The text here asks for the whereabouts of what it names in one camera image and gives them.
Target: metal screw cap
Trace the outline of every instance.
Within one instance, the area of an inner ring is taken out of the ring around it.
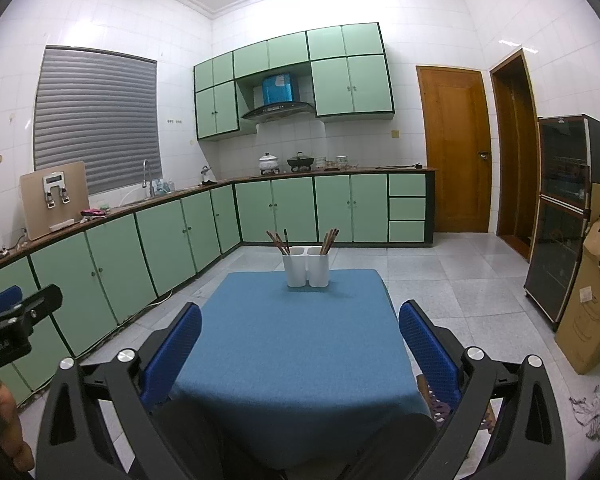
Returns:
[[[131,348],[127,348],[118,354],[118,361],[121,363],[128,363],[134,357],[136,357],[136,352]]]
[[[75,361],[71,357],[65,357],[62,359],[62,361],[60,361],[60,367],[62,370],[68,370],[69,368],[72,368],[74,364]]]
[[[466,351],[466,354],[473,360],[479,361],[484,357],[484,352],[480,350],[477,346],[472,346]]]
[[[542,359],[539,358],[537,355],[530,355],[527,359],[526,359],[530,365],[532,365],[534,368],[539,368],[542,366]]]

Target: white tile floor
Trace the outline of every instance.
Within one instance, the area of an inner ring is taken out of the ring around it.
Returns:
[[[492,358],[505,361],[520,362],[529,353],[542,357],[562,420],[567,476],[576,479],[586,468],[600,442],[586,438],[573,417],[569,398],[592,395],[600,384],[600,364],[586,376],[573,371],[545,318],[524,295],[528,264],[504,242],[492,234],[445,234],[436,235],[434,247],[428,249],[340,248],[331,250],[330,255],[332,269],[376,269],[396,309],[405,300],[417,300],[436,325],[452,330],[465,346],[478,345]],[[275,248],[238,248],[136,320],[86,362],[109,360],[121,348],[138,348],[152,330],[166,327],[187,300],[203,306],[227,273],[236,270],[282,270],[280,254]],[[419,373],[413,364],[414,373]],[[45,396],[41,396],[21,415],[25,439],[33,448],[44,402]],[[129,465],[132,455],[110,403],[104,403],[104,411],[116,448],[123,463]],[[479,432],[459,477],[475,470],[487,441],[486,431]],[[341,464],[315,461],[291,471],[289,478],[332,480],[341,468]]]

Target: gray roller shutter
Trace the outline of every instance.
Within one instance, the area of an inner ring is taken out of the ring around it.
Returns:
[[[154,61],[47,47],[33,133],[36,170],[83,160],[89,194],[162,176]]]

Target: cardboard box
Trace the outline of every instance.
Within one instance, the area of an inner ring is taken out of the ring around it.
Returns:
[[[555,341],[579,374],[600,362],[600,220],[584,240],[580,270]]]

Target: faucet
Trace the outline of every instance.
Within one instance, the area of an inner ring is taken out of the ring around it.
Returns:
[[[148,160],[142,161],[142,187],[146,188],[146,167]],[[151,165],[149,165],[149,196],[155,196],[154,179],[151,176]]]

